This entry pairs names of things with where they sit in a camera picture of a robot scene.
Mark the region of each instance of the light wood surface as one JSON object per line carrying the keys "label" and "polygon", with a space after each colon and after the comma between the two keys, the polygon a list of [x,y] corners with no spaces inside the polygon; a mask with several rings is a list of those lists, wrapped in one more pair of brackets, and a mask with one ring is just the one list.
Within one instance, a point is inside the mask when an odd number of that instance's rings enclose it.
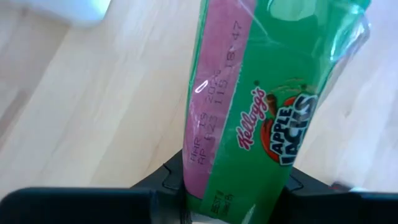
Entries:
{"label": "light wood surface", "polygon": [[[0,3],[0,197],[27,186],[128,187],[182,146],[199,0],[114,0],[70,27]],[[398,191],[398,6],[319,108],[296,167]]]}

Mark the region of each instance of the pink label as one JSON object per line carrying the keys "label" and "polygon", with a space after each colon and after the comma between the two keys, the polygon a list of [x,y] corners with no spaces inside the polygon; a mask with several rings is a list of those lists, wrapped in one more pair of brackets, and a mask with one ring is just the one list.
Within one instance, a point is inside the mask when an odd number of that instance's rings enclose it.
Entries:
{"label": "pink label", "polygon": [[184,182],[203,198],[228,116],[256,0],[209,0],[183,143]]}

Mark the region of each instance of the kellogg's logo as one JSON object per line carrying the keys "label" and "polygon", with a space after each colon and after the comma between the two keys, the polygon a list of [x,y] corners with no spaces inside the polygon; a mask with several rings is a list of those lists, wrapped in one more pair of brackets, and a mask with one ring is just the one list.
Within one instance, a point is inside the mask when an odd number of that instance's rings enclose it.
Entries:
{"label": "kellogg's logo", "polygon": [[241,113],[241,125],[236,128],[239,147],[247,151],[254,144],[253,134],[258,120],[264,121],[268,111],[268,105],[265,102],[266,92],[256,87],[251,94],[253,95],[253,103],[250,106],[250,112]]}
{"label": "kellogg's logo", "polygon": [[261,141],[272,160],[282,166],[294,163],[317,102],[318,96],[302,93],[285,100],[279,109],[271,110],[277,113],[275,119],[262,124]]}

